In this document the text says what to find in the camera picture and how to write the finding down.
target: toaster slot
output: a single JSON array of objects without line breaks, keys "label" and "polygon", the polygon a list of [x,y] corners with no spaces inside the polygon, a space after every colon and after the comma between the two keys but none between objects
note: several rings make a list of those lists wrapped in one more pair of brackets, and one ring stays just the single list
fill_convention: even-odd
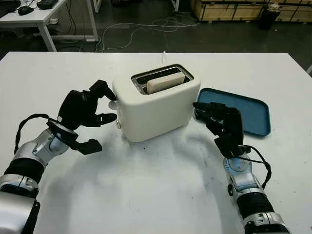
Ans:
[{"label": "toaster slot", "polygon": [[158,68],[149,72],[144,72],[131,77],[131,80],[138,91],[144,95],[149,95],[147,93],[147,82],[156,78],[166,77],[175,73],[182,72],[185,76],[183,83],[189,82],[194,79],[194,77],[181,65],[175,64],[167,67]]}]

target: white tabletop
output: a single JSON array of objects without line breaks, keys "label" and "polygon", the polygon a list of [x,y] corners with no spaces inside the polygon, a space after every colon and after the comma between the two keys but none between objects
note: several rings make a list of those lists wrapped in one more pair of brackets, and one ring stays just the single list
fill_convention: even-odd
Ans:
[{"label": "white tabletop", "polygon": [[[272,132],[245,136],[271,164],[265,191],[294,234],[312,229],[312,78],[287,54],[94,54],[10,52],[0,62],[0,171],[13,157],[18,124],[33,113],[56,117],[67,93],[113,78],[179,63],[210,87],[260,99],[270,108]],[[98,113],[113,112],[108,100]],[[45,121],[32,120],[21,143]],[[130,143],[114,123],[80,127],[80,142],[95,138],[101,153],[69,150],[54,158],[40,182],[36,234],[242,234],[227,194],[222,155],[202,124],[190,123]],[[253,164],[260,182],[266,170]]]},{"label": "white tabletop", "polygon": [[[23,0],[21,0],[22,5],[29,5],[29,3],[25,4]],[[66,0],[58,0],[58,2],[53,6],[52,9],[49,10],[41,10],[37,6],[36,1],[34,1],[30,7],[35,8],[33,12],[20,16],[18,11],[14,13],[6,14],[5,16],[0,18],[1,23],[43,23],[46,22],[64,3]]]}]

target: blue tray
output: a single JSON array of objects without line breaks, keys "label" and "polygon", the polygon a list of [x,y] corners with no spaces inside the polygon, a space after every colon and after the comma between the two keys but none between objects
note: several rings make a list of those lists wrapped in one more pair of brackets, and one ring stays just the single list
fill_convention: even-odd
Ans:
[{"label": "blue tray", "polygon": [[237,108],[246,133],[264,137],[271,132],[269,107],[263,101],[211,88],[200,90],[197,101],[219,102]]}]

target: keyboard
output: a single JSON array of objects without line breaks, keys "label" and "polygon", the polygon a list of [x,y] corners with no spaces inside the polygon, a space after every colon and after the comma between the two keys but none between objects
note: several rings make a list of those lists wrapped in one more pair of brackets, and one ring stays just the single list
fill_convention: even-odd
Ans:
[{"label": "keyboard", "polygon": [[16,11],[20,6],[20,0],[0,0],[0,18],[6,14]]}]

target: white toaster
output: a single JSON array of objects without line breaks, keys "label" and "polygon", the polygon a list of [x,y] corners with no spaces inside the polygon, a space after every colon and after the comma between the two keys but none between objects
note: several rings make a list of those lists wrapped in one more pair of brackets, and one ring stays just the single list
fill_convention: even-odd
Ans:
[{"label": "white toaster", "polygon": [[[148,81],[150,85],[151,80],[166,77],[168,82],[172,74],[180,72],[184,74],[181,84],[148,94]],[[132,142],[144,141],[185,125],[192,116],[192,103],[196,101],[199,88],[200,79],[178,64],[131,78],[115,78],[117,124]]]}]

